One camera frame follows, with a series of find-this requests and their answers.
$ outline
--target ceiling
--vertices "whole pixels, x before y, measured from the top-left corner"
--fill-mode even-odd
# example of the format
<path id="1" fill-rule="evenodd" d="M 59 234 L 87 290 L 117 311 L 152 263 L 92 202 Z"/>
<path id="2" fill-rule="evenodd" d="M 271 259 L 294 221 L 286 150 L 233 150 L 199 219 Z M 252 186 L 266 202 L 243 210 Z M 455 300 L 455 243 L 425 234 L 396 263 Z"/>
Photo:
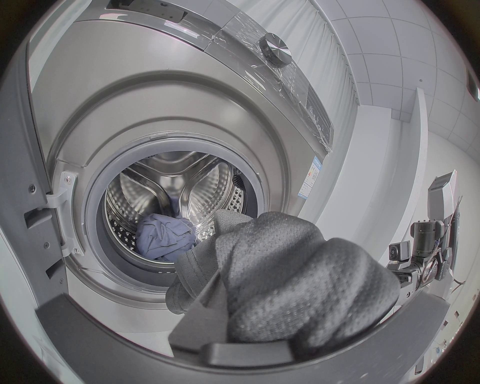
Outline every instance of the ceiling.
<path id="1" fill-rule="evenodd" d="M 429 131 L 480 164 L 480 103 L 466 87 L 466 59 L 420 0 L 311 0 L 331 21 L 360 103 L 409 122 L 415 89 L 425 91 Z"/>

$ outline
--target sticker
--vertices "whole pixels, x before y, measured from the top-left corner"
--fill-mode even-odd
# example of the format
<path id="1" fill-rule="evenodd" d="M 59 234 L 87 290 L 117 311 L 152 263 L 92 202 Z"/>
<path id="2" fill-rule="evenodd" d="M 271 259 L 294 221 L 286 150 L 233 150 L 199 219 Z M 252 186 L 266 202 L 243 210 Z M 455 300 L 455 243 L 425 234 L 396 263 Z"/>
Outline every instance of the sticker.
<path id="1" fill-rule="evenodd" d="M 317 180 L 318 174 L 320 172 L 320 169 L 322 168 L 322 163 L 320 163 L 320 160 L 315 156 L 313 158 L 312 166 L 310 167 L 310 170 L 308 171 L 307 176 L 305 177 L 305 181 L 303 182 L 303 185 L 300 188 L 299 196 L 302 199 L 307 199 L 308 195 L 310 194 L 310 191 L 313 188 L 313 185 L 315 184 L 315 180 Z"/>

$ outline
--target washing machine door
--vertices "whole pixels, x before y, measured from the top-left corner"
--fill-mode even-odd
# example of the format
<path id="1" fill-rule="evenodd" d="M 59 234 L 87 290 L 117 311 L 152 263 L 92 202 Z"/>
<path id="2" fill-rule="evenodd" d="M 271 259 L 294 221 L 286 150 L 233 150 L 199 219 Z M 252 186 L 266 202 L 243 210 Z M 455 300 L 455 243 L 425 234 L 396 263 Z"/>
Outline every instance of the washing machine door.
<path id="1" fill-rule="evenodd" d="M 110 330 L 70 294 L 64 261 L 83 250 L 74 232 L 60 234 L 59 227 L 75 228 L 76 180 L 62 170 L 54 173 L 61 178 L 52 187 L 36 131 L 26 64 L 24 42 L 0 89 L 0 229 L 5 249 L 24 274 L 19 284 L 26 284 L 35 299 L 32 321 L 61 356 L 48 366 L 54 373 L 55 364 L 60 364 L 86 383 L 397 383 L 424 354 L 448 309 L 444 300 L 425 292 L 351 345 L 281 366 L 230 369 L 188 363 L 147 350 Z"/>

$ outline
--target blue cloth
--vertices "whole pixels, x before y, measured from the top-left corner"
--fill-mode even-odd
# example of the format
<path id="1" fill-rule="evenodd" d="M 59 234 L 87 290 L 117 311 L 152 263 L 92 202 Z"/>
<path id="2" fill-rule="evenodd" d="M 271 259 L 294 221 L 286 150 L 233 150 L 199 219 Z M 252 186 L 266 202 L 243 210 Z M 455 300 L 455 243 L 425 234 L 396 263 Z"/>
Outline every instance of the blue cloth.
<path id="1" fill-rule="evenodd" d="M 185 219 L 151 214 L 137 227 L 138 252 L 145 259 L 174 263 L 195 244 L 195 228 Z"/>

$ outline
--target clothing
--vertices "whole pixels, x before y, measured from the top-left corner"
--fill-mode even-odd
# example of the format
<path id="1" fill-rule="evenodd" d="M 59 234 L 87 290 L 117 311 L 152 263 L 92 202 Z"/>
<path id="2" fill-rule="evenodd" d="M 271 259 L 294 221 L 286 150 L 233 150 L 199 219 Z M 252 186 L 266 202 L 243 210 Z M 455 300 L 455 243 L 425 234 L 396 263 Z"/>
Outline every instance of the clothing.
<path id="1" fill-rule="evenodd" d="M 138 223 L 138 252 L 149 260 L 174 263 L 180 255 L 192 249 L 195 241 L 195 228 L 185 218 L 151 214 Z"/>
<path id="2" fill-rule="evenodd" d="M 229 342 L 288 340 L 297 356 L 310 355 L 344 345 L 396 303 L 397 277 L 358 245 L 325 241 L 314 224 L 279 212 L 236 225 L 229 225 L 230 214 L 216 216 L 216 230 L 225 230 L 211 243 L 179 257 L 181 272 L 166 296 L 169 309 L 185 312 L 213 269 L 198 278 L 184 273 L 185 266 L 211 267 L 215 258 L 226 291 Z"/>

